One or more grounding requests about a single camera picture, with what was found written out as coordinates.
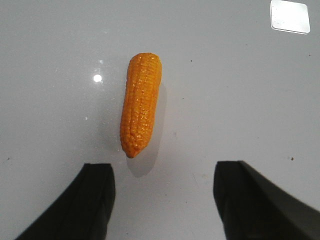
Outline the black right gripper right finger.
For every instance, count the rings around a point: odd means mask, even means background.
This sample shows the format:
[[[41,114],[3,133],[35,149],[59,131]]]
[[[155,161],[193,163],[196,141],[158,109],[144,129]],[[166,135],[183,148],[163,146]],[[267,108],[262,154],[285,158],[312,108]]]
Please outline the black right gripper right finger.
[[[228,240],[318,240],[320,213],[245,161],[219,161],[213,197]]]

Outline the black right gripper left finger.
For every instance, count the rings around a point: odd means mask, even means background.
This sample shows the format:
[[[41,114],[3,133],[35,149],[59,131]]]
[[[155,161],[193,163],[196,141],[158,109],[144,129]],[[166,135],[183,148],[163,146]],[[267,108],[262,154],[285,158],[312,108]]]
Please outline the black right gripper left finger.
[[[104,240],[116,198],[112,165],[86,163],[19,240]]]

